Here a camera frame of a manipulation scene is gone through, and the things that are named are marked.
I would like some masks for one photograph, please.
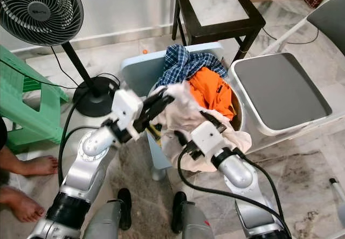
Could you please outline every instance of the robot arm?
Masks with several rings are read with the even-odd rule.
[[[142,102],[132,91],[118,90],[112,110],[116,119],[106,120],[102,127],[83,136],[77,157],[48,209],[28,238],[75,239],[86,213],[94,202],[113,154],[109,147],[131,138],[137,140],[155,116],[174,100],[163,96],[165,90]]]
[[[192,148],[197,147],[201,150],[217,170],[224,174],[225,183],[232,193],[272,208],[259,188],[256,170],[238,156],[238,148],[233,151],[229,149],[221,135],[224,129],[219,124],[217,128],[214,120],[212,122],[203,122],[191,133],[194,144]],[[245,201],[236,200],[235,203],[247,238],[268,235],[271,236],[270,238],[287,238],[283,235],[284,230],[280,222],[272,214]]]

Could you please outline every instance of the marble floor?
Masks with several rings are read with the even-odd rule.
[[[310,12],[302,0],[274,0],[257,3],[256,6],[267,22],[266,31],[275,37],[282,35]],[[309,41],[315,35],[316,29],[307,25],[290,37],[290,41]],[[225,60],[229,64],[238,45],[234,39],[220,42],[225,49]],[[271,42],[272,39],[261,31],[247,56],[258,55]],[[143,50],[149,53],[164,50],[171,44],[173,41],[169,36],[153,37],[79,50],[78,55],[90,76],[110,72],[123,81],[120,73],[120,63],[123,59],[140,55]],[[334,94],[339,100],[345,96],[345,93],[342,93],[345,91],[345,57],[323,34],[319,34],[317,40],[310,44],[286,45],[284,51],[296,56],[319,88],[335,87]],[[58,57],[65,71],[80,82],[81,78],[67,56],[59,53]],[[73,86],[73,83],[61,73],[52,55],[26,61],[51,81]],[[72,90],[66,92],[69,95],[73,94]],[[35,100],[35,96],[37,95],[27,95],[27,99]],[[61,106],[62,125],[69,108],[69,104]],[[80,125],[100,125],[103,120],[105,117],[87,118],[75,112],[69,129]],[[86,130],[78,131],[69,140],[63,158],[64,173],[72,164],[78,140],[85,132]],[[341,119],[303,136],[249,155],[249,158],[272,175],[281,197],[288,226],[296,238],[325,238],[342,229],[336,210],[340,201],[328,179],[336,177],[345,188],[344,137],[345,119]],[[40,142],[29,145],[18,157],[29,159],[47,154],[57,156],[57,153],[58,146],[50,142]],[[133,225],[128,231],[121,231],[119,238],[181,238],[181,235],[175,235],[170,231],[169,222],[174,193],[182,189],[188,199],[195,201],[205,212],[216,239],[244,238],[231,199],[186,188],[173,169],[168,170],[168,176],[164,180],[155,182],[150,177],[151,165],[148,142],[144,135],[137,143],[129,142],[119,150],[108,168],[105,183],[87,215],[85,224],[103,203],[116,196],[121,187],[128,187],[133,197]],[[219,173],[187,173],[187,175],[191,182],[198,185],[227,189]],[[267,181],[262,176],[259,180],[262,190],[272,198]],[[26,178],[10,174],[9,184],[25,191],[45,208],[50,206],[58,191],[56,175]],[[34,225],[19,223],[11,212],[2,206],[1,239],[25,238]]]

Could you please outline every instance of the white cloth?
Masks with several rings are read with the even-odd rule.
[[[150,95],[158,93],[162,88],[164,88],[164,86],[158,87]],[[205,118],[200,114],[201,110],[213,115],[227,127],[222,135],[230,149],[238,147],[245,153],[252,145],[250,135],[247,132],[234,131],[229,122],[230,120],[219,112],[199,106],[190,94],[189,89],[189,84],[187,82],[168,85],[168,89],[164,92],[164,95],[171,95],[175,100],[167,105],[165,110],[151,122],[153,125],[158,123],[162,125],[162,151],[168,159],[170,159],[172,166],[177,168],[177,159],[183,150],[174,131],[180,131],[185,135],[186,139],[190,141],[190,133],[205,121]],[[194,160],[189,154],[183,156],[181,168],[192,172],[216,171],[216,168],[205,157],[199,157],[197,160]]]

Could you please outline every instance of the plaid shirt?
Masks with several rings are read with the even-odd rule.
[[[164,73],[156,87],[188,80],[202,67],[209,68],[222,78],[226,76],[225,68],[212,53],[189,53],[182,45],[169,46],[164,58]]]

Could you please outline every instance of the black fan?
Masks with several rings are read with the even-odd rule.
[[[76,89],[73,102],[87,116],[103,116],[111,111],[115,81],[90,78],[69,43],[80,30],[84,12],[81,0],[0,0],[0,24],[13,36],[35,45],[61,45],[84,82]]]

